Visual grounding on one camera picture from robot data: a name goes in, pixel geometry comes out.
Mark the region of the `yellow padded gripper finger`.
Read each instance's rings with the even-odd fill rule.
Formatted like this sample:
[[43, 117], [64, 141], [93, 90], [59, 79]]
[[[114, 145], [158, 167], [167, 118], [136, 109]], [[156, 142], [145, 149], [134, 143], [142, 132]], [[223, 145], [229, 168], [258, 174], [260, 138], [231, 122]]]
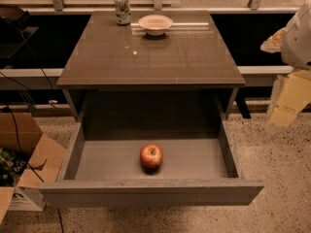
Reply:
[[311, 103], [311, 72], [300, 70], [279, 75], [274, 82], [267, 111], [268, 125], [275, 129], [290, 126], [297, 115]]
[[283, 45], [284, 32], [284, 28], [279, 29], [261, 44], [260, 49], [268, 53], [280, 52]]

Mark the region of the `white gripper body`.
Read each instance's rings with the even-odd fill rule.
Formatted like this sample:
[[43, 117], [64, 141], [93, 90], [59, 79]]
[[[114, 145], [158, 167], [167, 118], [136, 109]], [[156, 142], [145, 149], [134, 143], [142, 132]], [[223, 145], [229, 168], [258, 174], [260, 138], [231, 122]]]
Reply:
[[306, 0], [287, 23], [281, 57], [294, 68], [311, 69], [311, 0]]

